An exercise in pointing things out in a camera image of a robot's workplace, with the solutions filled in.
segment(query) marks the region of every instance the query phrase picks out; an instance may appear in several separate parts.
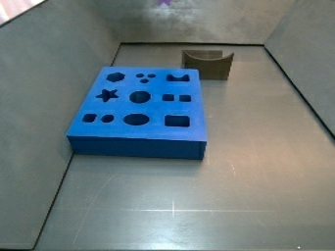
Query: square hole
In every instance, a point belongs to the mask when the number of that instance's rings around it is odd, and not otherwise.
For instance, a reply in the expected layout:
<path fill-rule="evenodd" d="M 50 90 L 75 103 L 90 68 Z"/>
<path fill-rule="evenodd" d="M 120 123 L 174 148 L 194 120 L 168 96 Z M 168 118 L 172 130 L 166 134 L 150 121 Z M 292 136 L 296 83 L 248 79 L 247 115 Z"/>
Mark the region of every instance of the square hole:
<path fill-rule="evenodd" d="M 179 101 L 180 102 L 191 102 L 191 96 L 190 95 L 179 95 Z"/>
<path fill-rule="evenodd" d="M 166 126 L 190 127 L 190 117 L 180 115 L 167 115 Z"/>
<path fill-rule="evenodd" d="M 92 123 L 96 120 L 96 117 L 96 114 L 86 114 L 86 116 L 83 117 L 83 122 Z"/>
<path fill-rule="evenodd" d="M 172 94 L 164 94 L 163 95 L 163 100 L 164 101 L 174 101 L 174 95 Z"/>

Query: rectangular hole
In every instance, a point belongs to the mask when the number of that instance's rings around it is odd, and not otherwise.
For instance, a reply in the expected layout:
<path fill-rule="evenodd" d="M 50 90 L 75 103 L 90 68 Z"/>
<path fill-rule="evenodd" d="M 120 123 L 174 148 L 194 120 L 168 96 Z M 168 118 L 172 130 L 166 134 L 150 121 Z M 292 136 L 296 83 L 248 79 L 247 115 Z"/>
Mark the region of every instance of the rectangular hole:
<path fill-rule="evenodd" d="M 174 101 L 174 95 L 172 94 L 164 94 L 163 95 L 163 100 L 164 101 Z"/>
<path fill-rule="evenodd" d="M 190 95 L 179 95 L 179 101 L 180 102 L 191 102 L 191 96 Z"/>
<path fill-rule="evenodd" d="M 190 117 L 180 115 L 167 115 L 166 126 L 190 127 Z"/>

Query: circular hole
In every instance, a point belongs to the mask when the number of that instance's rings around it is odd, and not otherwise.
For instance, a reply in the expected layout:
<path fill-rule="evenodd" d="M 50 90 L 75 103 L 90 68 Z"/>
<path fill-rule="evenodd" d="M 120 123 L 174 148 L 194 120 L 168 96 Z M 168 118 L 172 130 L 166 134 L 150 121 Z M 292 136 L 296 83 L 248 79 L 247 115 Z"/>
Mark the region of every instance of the circular hole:
<path fill-rule="evenodd" d="M 151 93 L 147 91 L 135 91 L 131 93 L 130 100 L 136 104 L 143 104 L 151 99 Z"/>
<path fill-rule="evenodd" d="M 144 114 L 130 114 L 123 120 L 132 126 L 142 126 L 150 121 L 150 117 Z"/>
<path fill-rule="evenodd" d="M 104 122 L 104 123 L 111 123 L 114 121 L 114 115 L 104 115 L 100 120 Z"/>
<path fill-rule="evenodd" d="M 143 82 L 143 83 L 147 83 L 147 82 L 148 82 L 148 80 L 144 78 L 144 79 L 142 79 L 142 82 Z"/>

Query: oval hole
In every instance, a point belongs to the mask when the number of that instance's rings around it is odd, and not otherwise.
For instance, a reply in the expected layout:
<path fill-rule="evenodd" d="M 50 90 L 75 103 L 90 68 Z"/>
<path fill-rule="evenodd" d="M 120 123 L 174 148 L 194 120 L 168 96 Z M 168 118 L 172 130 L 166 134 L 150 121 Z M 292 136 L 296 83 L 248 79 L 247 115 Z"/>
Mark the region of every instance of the oval hole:
<path fill-rule="evenodd" d="M 144 114 L 130 114 L 123 120 L 132 126 L 142 126 L 150 121 L 150 117 Z"/>
<path fill-rule="evenodd" d="M 131 93 L 130 100 L 136 104 L 143 104 L 151 99 L 151 93 L 147 91 L 135 91 Z"/>

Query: gray metal floor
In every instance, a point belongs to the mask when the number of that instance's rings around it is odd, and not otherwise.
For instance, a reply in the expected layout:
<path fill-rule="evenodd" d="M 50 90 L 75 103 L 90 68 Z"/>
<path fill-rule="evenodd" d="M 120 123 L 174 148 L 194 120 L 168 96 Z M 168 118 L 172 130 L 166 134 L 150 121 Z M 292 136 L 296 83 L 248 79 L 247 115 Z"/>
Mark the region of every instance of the gray metal floor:
<path fill-rule="evenodd" d="M 263 47 L 123 45 L 116 66 L 235 52 L 202 81 L 203 162 L 75 155 L 38 249 L 335 249 L 335 144 Z"/>

